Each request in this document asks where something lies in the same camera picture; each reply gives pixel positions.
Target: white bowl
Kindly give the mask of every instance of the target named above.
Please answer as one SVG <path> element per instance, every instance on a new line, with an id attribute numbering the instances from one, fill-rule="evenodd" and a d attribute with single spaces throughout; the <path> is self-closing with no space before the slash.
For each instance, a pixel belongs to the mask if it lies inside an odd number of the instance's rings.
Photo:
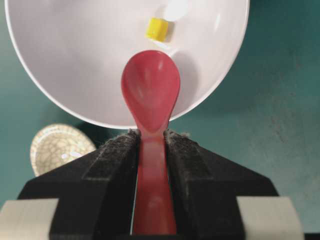
<path id="1" fill-rule="evenodd" d="M 121 93 L 127 61 L 160 50 L 176 63 L 171 120 L 207 98 L 242 44 L 249 0 L 6 0 L 10 36 L 41 91 L 68 113 L 108 128 L 134 128 Z M 164 45 L 145 38 L 151 17 L 172 21 Z"/>

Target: teal surface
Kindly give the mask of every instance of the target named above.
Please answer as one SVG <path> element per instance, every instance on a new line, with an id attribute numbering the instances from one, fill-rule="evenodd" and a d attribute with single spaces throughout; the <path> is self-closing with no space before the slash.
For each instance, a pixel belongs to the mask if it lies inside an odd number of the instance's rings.
<path id="1" fill-rule="evenodd" d="M 271 178 L 281 195 L 291 197 L 305 232 L 320 232 L 319 9 L 319 0 L 251 0 L 230 72 L 201 105 L 170 124 Z M 1 1 L 0 206 L 34 176 L 32 138 L 52 123 L 78 127 L 97 145 L 122 132 L 84 123 L 37 89 L 13 49 Z"/>

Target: yellow cube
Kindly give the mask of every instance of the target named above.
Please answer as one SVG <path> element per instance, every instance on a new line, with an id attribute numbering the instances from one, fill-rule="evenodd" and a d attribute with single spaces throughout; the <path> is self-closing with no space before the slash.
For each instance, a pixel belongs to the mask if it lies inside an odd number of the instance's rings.
<path id="1" fill-rule="evenodd" d="M 168 31 L 168 22 L 161 18 L 151 18 L 145 36 L 149 39 L 163 42 Z"/>

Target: bowl rim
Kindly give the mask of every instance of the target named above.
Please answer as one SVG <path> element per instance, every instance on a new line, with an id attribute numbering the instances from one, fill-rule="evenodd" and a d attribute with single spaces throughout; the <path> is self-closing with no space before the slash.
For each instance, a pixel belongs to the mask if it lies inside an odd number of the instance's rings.
<path id="1" fill-rule="evenodd" d="M 245 19 L 244 19 L 244 23 L 241 26 L 241 38 L 240 41 L 238 42 L 237 46 L 236 46 L 236 51 L 234 52 L 233 56 L 232 56 L 232 61 L 230 61 L 230 63 L 228 64 L 228 66 L 226 66 L 224 68 L 224 71 L 222 74 L 220 74 L 220 77 L 217 79 L 217 81 L 205 92 L 205 94 L 203 94 L 197 101 L 195 101 L 193 104 L 191 104 L 187 109 L 185 109 L 184 111 L 171 116 L 170 121 L 175 120 L 179 117 L 181 117 L 182 115 L 190 112 L 191 110 L 193 110 L 195 107 L 197 107 L 199 104 L 201 104 L 207 97 L 209 97 L 213 91 L 220 85 L 220 83 L 223 81 L 223 79 L 226 77 L 227 73 L 229 72 L 230 68 L 232 67 L 232 65 L 234 64 L 238 53 L 240 51 L 240 48 L 242 46 L 242 43 L 244 41 L 245 38 L 245 34 L 246 34 L 246 30 L 247 30 L 247 26 L 248 26 L 248 19 L 249 19 L 249 11 L 250 11 L 250 0 L 245 0 L 246 1 L 246 6 L 245 6 Z M 29 77 L 31 78 L 31 80 L 34 82 L 34 84 L 41 90 L 41 92 L 44 93 L 45 96 L 47 96 L 53 103 L 55 103 L 58 107 L 60 107 L 61 109 L 63 109 L 64 111 L 66 111 L 67 113 L 75 116 L 76 118 L 83 120 L 87 123 L 90 124 L 94 124 L 97 126 L 101 126 L 101 127 L 105 127 L 105 128 L 112 128 L 112 129 L 136 129 L 137 126 L 136 125 L 115 125 L 115 124 L 109 124 L 109 123 L 104 123 L 104 122 L 100 122 L 100 121 L 96 121 L 93 119 L 89 119 L 73 110 L 71 110 L 70 108 L 64 106 L 62 103 L 60 103 L 57 99 L 55 99 L 50 93 L 48 93 L 43 87 L 42 85 L 38 82 L 38 80 L 35 78 L 35 76 L 33 75 L 33 73 L 31 72 L 31 70 L 29 69 L 27 63 L 25 62 L 23 56 L 21 55 L 21 52 L 19 50 L 19 47 L 17 45 L 16 39 L 15 39 L 15 35 L 13 33 L 13 29 L 12 29 L 12 24 L 11 24 L 11 18 L 10 18 L 10 7 L 9 7 L 9 0 L 4 0 L 4 10 L 5 10 L 5 19 L 6 19 L 6 23 L 7 23 L 7 27 L 8 27 L 8 31 L 9 31 L 9 35 L 12 41 L 12 45 L 13 48 L 18 56 L 19 61 L 21 62 L 24 70 L 26 71 L 26 73 L 29 75 Z"/>

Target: spoon bowl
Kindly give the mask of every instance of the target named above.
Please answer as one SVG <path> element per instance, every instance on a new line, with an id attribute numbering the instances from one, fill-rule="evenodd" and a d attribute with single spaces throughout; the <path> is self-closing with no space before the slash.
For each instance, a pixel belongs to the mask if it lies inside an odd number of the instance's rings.
<path id="1" fill-rule="evenodd" d="M 167 128 L 180 89 L 179 71 L 168 55 L 156 50 L 134 55 L 124 68 L 121 83 L 141 131 L 155 133 Z"/>

